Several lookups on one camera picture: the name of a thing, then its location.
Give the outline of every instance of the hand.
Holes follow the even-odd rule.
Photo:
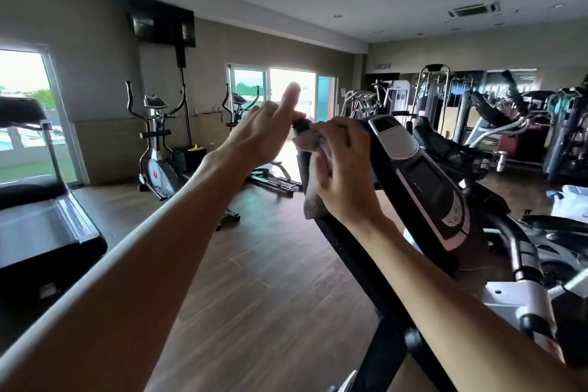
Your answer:
[[[357,120],[343,117],[316,122],[311,128],[325,137],[332,153],[332,175],[323,151],[313,158],[318,193],[329,212],[348,228],[382,217],[371,182],[370,134]]]
[[[232,129],[218,151],[238,156],[239,163],[246,166],[247,171],[274,160],[288,137],[292,122],[306,116],[294,110],[299,96],[300,86],[290,83],[279,107],[273,101],[261,107],[254,106]]]

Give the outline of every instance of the air conditioner vent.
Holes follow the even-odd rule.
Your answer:
[[[496,14],[500,12],[500,4],[498,2],[479,3],[476,5],[469,5],[467,7],[460,7],[448,11],[451,17],[467,17],[475,16],[477,14]]]

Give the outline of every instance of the green grass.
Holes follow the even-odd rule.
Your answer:
[[[71,158],[60,158],[59,168],[66,183],[77,181]],[[34,175],[53,174],[51,161],[37,161],[35,163],[18,164],[16,166],[0,167],[0,183],[3,181],[20,180]]]

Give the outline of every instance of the left arm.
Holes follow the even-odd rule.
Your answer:
[[[142,391],[225,208],[276,157],[300,87],[252,110],[171,200],[145,220],[0,359],[0,392]]]

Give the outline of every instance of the treadmill console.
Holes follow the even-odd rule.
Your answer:
[[[166,108],[168,105],[164,103],[161,98],[158,98],[155,95],[145,95],[145,99],[143,100],[143,105],[146,108],[152,108],[153,110],[160,110],[162,108]]]
[[[443,252],[463,244],[470,212],[459,187],[392,115],[364,122],[372,136],[375,176],[418,248],[426,253],[425,246],[437,245],[437,252]]]

